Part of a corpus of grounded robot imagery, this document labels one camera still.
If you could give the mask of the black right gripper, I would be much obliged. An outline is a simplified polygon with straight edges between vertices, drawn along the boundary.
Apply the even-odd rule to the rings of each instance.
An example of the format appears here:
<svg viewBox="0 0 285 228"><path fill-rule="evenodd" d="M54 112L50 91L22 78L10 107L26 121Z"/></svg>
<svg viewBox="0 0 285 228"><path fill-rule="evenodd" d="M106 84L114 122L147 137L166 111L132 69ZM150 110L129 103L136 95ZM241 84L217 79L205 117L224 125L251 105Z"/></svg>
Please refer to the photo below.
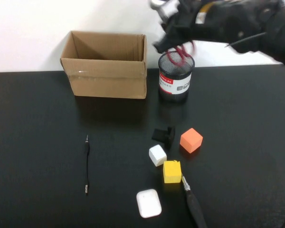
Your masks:
<svg viewBox="0 0 285 228"><path fill-rule="evenodd" d="M164 53L176 46L181 47L186 43L195 47L195 39L185 35L194 27L197 14L203 2L201 0L179 0L176 12L162 18L161 27L163 37L152 45L158 53Z"/></svg>

